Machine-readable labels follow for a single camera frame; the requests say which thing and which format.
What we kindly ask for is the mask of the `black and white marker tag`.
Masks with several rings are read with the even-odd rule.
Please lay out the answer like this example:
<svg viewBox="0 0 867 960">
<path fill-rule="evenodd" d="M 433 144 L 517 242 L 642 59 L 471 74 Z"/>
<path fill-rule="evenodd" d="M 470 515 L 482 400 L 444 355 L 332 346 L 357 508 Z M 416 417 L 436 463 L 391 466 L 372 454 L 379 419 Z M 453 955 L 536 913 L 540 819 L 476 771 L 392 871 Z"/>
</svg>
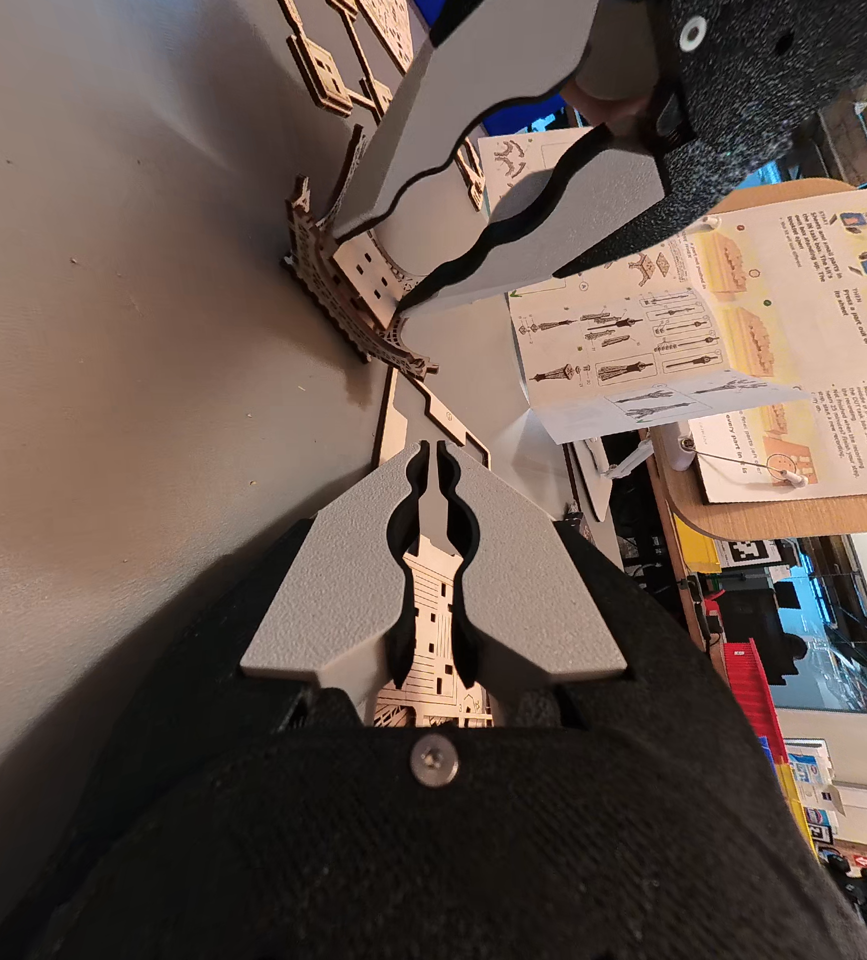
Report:
<svg viewBox="0 0 867 960">
<path fill-rule="evenodd" d="M 774 539 L 725 540 L 720 543 L 723 569 L 776 566 L 783 563 Z"/>
</svg>

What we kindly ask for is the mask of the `folded instruction booklet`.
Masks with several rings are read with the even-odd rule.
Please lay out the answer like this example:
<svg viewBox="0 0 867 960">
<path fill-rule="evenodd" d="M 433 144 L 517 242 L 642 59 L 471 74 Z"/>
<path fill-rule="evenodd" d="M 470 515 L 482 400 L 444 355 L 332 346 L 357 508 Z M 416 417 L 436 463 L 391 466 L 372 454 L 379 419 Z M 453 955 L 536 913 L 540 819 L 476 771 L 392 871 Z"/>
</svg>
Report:
<svg viewBox="0 0 867 960">
<path fill-rule="evenodd" d="M 530 407 L 558 442 L 755 407 L 776 436 L 808 394 L 783 343 L 781 204 L 732 209 L 604 266 L 506 295 Z"/>
</svg>

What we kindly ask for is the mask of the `engraved wooden parts sheet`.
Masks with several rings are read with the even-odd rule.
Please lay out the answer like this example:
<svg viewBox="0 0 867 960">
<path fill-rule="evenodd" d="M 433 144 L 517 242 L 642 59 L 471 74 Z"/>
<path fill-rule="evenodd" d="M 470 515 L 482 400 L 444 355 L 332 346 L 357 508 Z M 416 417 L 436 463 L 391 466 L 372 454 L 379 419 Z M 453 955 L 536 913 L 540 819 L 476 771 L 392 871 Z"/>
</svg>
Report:
<svg viewBox="0 0 867 960">
<path fill-rule="evenodd" d="M 407 1 L 355 1 L 358 11 L 402 75 L 415 58 L 411 9 Z"/>
</svg>

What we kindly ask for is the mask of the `wooden display board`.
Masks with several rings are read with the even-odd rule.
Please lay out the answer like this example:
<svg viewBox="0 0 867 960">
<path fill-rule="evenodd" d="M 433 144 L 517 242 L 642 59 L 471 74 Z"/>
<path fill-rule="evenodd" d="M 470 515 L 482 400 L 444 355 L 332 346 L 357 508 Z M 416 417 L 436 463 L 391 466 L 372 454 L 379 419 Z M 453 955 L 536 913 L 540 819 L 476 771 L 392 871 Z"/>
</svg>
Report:
<svg viewBox="0 0 867 960">
<path fill-rule="evenodd" d="M 735 189 L 712 208 L 712 214 L 749 210 L 793 200 L 845 195 L 855 199 L 865 191 L 824 177 L 807 177 L 779 184 Z M 667 538 L 671 517 L 696 533 L 725 541 L 764 540 L 867 533 L 867 494 L 786 502 L 715 503 L 704 501 L 696 471 L 673 469 L 662 442 L 654 439 L 654 454 L 646 460 L 654 498 Z"/>
</svg>

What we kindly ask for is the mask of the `white box with blue print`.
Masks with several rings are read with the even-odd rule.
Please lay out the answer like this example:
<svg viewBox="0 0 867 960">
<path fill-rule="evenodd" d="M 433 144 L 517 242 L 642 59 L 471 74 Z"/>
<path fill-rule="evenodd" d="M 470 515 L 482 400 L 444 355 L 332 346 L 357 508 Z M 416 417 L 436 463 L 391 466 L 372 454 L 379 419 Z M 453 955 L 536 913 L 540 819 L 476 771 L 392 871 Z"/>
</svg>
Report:
<svg viewBox="0 0 867 960">
<path fill-rule="evenodd" d="M 797 797 L 812 826 L 823 827 L 833 836 L 840 832 L 840 817 L 846 813 L 835 783 L 831 754 L 824 739 L 785 738 L 787 764 Z"/>
</svg>

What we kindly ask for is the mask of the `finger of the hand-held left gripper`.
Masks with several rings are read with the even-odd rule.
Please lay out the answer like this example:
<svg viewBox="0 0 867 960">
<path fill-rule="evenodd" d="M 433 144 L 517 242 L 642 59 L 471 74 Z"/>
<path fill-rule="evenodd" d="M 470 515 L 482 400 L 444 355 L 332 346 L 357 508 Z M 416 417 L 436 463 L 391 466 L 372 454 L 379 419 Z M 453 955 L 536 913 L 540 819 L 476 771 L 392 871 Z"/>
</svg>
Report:
<svg viewBox="0 0 867 960">
<path fill-rule="evenodd" d="M 396 312 L 427 314 L 547 282 L 665 195 L 649 150 L 607 126 L 589 128 L 552 168 L 514 184 L 473 246 L 419 281 Z"/>
<path fill-rule="evenodd" d="M 332 222 L 335 240 L 387 219 L 489 114 L 557 93 L 589 51 L 598 5 L 445 2 L 355 166 Z"/>
</svg>

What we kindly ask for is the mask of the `wooden tower model base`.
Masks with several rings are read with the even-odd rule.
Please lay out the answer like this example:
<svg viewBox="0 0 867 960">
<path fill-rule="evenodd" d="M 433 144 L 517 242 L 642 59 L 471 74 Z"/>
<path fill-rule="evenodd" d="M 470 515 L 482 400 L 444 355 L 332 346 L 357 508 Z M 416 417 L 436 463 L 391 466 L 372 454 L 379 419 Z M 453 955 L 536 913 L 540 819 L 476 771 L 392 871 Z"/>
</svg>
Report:
<svg viewBox="0 0 867 960">
<path fill-rule="evenodd" d="M 401 300 L 413 290 L 419 276 L 397 265 L 372 230 L 345 242 L 337 241 L 332 234 L 333 222 L 367 143 L 364 127 L 356 124 L 331 205 L 320 218 L 311 212 L 309 178 L 296 178 L 285 202 L 290 249 L 283 266 L 364 363 L 375 358 L 409 378 L 423 381 L 436 375 L 440 366 L 404 342 L 406 320 L 398 314 Z"/>
</svg>

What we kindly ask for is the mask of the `white stand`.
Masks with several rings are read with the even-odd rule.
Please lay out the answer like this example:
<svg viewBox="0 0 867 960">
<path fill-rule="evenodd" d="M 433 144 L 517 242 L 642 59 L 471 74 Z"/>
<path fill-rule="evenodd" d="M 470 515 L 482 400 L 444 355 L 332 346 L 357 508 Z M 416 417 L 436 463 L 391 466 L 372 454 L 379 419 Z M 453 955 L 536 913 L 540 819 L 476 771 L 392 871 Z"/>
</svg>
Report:
<svg viewBox="0 0 867 960">
<path fill-rule="evenodd" d="M 618 463 L 609 461 L 602 438 L 568 442 L 563 450 L 573 470 L 575 499 L 581 509 L 589 508 L 597 522 L 606 521 L 614 483 L 630 476 L 656 453 L 661 453 L 677 472 L 689 470 L 697 458 L 692 431 L 686 421 L 649 428 L 634 450 Z"/>
</svg>

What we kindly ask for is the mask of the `printed instruction sheet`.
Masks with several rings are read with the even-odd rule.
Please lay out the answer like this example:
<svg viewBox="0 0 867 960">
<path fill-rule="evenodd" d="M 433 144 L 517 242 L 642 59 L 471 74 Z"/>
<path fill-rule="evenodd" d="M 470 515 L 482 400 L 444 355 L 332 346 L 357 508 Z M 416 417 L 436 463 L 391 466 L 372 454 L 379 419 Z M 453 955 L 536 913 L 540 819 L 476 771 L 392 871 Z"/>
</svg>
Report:
<svg viewBox="0 0 867 960">
<path fill-rule="evenodd" d="M 867 495 L 867 188 L 710 215 L 690 233 L 737 365 L 795 387 L 691 421 L 710 503 Z"/>
</svg>

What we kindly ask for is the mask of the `red crate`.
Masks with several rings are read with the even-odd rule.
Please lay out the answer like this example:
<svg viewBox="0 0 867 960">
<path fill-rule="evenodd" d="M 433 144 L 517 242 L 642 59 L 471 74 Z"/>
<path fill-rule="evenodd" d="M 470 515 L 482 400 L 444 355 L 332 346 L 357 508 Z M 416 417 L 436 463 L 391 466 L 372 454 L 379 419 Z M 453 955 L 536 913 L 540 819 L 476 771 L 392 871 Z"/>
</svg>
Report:
<svg viewBox="0 0 867 960">
<path fill-rule="evenodd" d="M 722 642 L 727 682 L 754 735 L 774 765 L 788 754 L 760 654 L 754 643 Z"/>
</svg>

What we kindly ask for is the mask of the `yellow bin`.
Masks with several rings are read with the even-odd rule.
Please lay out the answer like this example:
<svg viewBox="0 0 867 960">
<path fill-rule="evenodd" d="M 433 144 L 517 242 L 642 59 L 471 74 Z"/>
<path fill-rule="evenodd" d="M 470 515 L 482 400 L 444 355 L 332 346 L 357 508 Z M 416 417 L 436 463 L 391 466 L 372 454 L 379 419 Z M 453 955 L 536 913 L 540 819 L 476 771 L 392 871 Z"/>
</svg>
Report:
<svg viewBox="0 0 867 960">
<path fill-rule="evenodd" d="M 674 513 L 670 517 L 684 569 L 694 574 L 721 574 L 723 565 L 715 540 L 700 534 Z"/>
</svg>

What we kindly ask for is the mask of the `wooden tower model part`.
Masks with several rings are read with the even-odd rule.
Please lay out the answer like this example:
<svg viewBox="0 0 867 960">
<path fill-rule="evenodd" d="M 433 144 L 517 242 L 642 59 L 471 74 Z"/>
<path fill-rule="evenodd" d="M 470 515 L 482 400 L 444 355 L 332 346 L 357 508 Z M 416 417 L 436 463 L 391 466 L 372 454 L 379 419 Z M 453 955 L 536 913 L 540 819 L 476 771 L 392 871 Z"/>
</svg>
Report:
<svg viewBox="0 0 867 960">
<path fill-rule="evenodd" d="M 415 648 L 402 685 L 379 690 L 375 727 L 492 728 L 494 716 L 487 690 L 464 686 L 452 647 L 454 575 L 462 558 L 419 537 L 416 553 L 403 559 L 412 572 Z"/>
</svg>

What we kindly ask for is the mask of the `empty wooden sheet frame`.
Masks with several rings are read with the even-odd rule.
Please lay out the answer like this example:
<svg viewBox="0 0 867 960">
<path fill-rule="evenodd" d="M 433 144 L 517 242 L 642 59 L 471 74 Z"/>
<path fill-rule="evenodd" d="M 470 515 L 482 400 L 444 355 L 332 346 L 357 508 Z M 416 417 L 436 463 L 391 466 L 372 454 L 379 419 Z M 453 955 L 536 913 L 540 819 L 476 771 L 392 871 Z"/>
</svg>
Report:
<svg viewBox="0 0 867 960">
<path fill-rule="evenodd" d="M 387 368 L 370 462 L 371 470 L 378 469 L 407 445 L 409 420 L 395 406 L 396 392 L 402 381 L 423 398 L 423 414 L 427 420 L 451 441 L 465 448 L 466 452 L 485 468 L 492 470 L 492 457 L 488 446 L 425 383 L 404 376 L 395 366 Z"/>
</svg>

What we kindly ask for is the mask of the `grey desk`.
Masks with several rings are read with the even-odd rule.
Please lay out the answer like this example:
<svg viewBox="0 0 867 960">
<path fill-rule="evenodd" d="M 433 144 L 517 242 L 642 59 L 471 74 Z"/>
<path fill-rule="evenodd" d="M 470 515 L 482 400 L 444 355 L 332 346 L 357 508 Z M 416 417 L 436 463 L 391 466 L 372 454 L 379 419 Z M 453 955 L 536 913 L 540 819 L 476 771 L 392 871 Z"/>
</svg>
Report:
<svg viewBox="0 0 867 960">
<path fill-rule="evenodd" d="M 0 2 L 0 821 L 366 466 L 383 384 L 284 272 L 331 186 L 277 2 Z"/>
</svg>

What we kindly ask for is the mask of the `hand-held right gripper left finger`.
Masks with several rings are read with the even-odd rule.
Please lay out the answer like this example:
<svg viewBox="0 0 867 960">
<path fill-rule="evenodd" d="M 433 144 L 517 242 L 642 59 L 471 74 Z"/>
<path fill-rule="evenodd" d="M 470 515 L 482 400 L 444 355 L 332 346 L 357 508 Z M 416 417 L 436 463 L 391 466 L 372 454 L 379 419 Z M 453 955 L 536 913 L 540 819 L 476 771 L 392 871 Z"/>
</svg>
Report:
<svg viewBox="0 0 867 960">
<path fill-rule="evenodd" d="M 241 660 L 250 678 L 344 692 L 363 722 L 407 678 L 416 650 L 414 573 L 430 444 L 420 440 L 321 509 Z"/>
</svg>

